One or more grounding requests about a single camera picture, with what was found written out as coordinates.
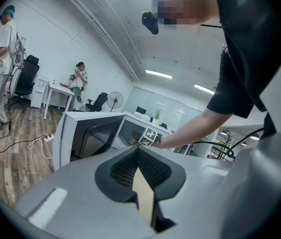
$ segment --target black cable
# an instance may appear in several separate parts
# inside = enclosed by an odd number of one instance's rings
[[[232,153],[232,155],[227,154],[229,157],[233,157],[233,156],[234,156],[234,152],[233,152],[233,150],[232,150],[232,149],[230,149],[230,147],[229,147],[229,146],[226,146],[226,145],[224,145],[224,144],[221,144],[221,143],[218,143],[218,142],[213,142],[213,141],[195,141],[195,142],[193,142],[193,144],[196,144],[196,143],[209,143],[209,144],[213,144],[213,145],[221,146],[221,147],[223,147],[223,148],[228,149],[228,150],[229,150],[229,152],[231,152],[231,153]]]
[[[262,130],[264,130],[264,127],[263,127],[263,128],[260,128],[260,129],[258,129],[258,130],[255,130],[255,131],[253,131],[253,132],[251,132],[251,133],[249,133],[247,136],[243,137],[243,138],[242,138],[241,140],[239,140],[235,145],[233,145],[233,146],[231,147],[231,150],[232,150],[234,147],[236,147],[237,145],[239,145],[241,142],[243,142],[246,138],[248,138],[248,137],[250,137],[251,135],[253,135],[253,134],[257,133],[257,132],[260,132],[260,131],[262,131]]]
[[[10,113],[11,107],[8,106],[7,109],[8,109],[8,111],[9,111],[9,122],[8,122],[8,130],[9,130],[9,133],[7,133],[6,136],[0,137],[0,140],[3,139],[3,138],[6,138],[7,136],[9,136],[9,135],[10,135],[10,132],[11,132],[11,129],[12,129],[12,121],[11,121],[11,113]],[[38,138],[40,138],[40,137],[42,137],[42,136],[45,136],[45,134],[43,134],[43,135],[41,135],[41,136],[35,138],[34,140],[36,140],[36,139],[38,139]],[[15,145],[15,144],[17,144],[17,143],[29,142],[29,141],[34,141],[34,140],[17,141],[17,142],[15,142],[15,143],[11,144],[10,146],[8,146],[5,150],[0,151],[0,153],[4,153],[6,150],[8,150],[10,147],[12,147],[13,145]]]
[[[17,144],[17,143],[35,141],[36,139],[38,139],[38,138],[40,138],[40,137],[42,137],[42,136],[45,136],[45,135],[46,135],[46,134],[40,135],[39,137],[37,137],[37,138],[35,138],[35,139],[33,139],[33,140],[17,141],[17,142],[15,142],[15,143],[11,144],[10,146],[8,146],[5,150],[0,151],[0,153],[5,152],[6,150],[8,150],[10,147],[12,147],[13,145],[15,145],[15,144]]]
[[[207,27],[215,27],[215,28],[222,28],[221,26],[215,26],[215,25],[206,25],[206,24],[202,24],[200,26],[207,26]]]

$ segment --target cap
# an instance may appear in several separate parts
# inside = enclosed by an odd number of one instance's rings
[[[3,10],[2,14],[0,14],[0,20],[1,20],[2,15],[3,15],[4,13],[6,13],[6,12],[10,12],[10,13],[12,13],[12,15],[13,15],[13,14],[15,13],[15,7],[14,7],[14,5],[9,5],[9,6],[7,6],[7,7]]]
[[[80,66],[84,66],[84,63],[83,62],[80,62],[76,65],[77,67],[80,67]]]

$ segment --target teal hair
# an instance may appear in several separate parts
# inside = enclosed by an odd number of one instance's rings
[[[5,10],[4,12],[2,12],[2,15],[3,15],[3,14],[5,14],[5,13],[7,13],[7,12],[10,14],[11,18],[13,18],[13,17],[14,17],[14,11],[13,11],[13,10],[11,10],[11,9],[9,9],[9,10]]]

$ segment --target power strip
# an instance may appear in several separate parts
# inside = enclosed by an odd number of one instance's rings
[[[47,135],[47,138],[44,138],[44,142],[50,142],[54,140],[54,135]]]

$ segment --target black t-shirt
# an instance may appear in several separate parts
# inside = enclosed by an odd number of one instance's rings
[[[247,118],[281,65],[281,21],[267,0],[217,0],[229,56],[221,55],[220,79],[207,108]],[[274,126],[268,117],[270,133]]]

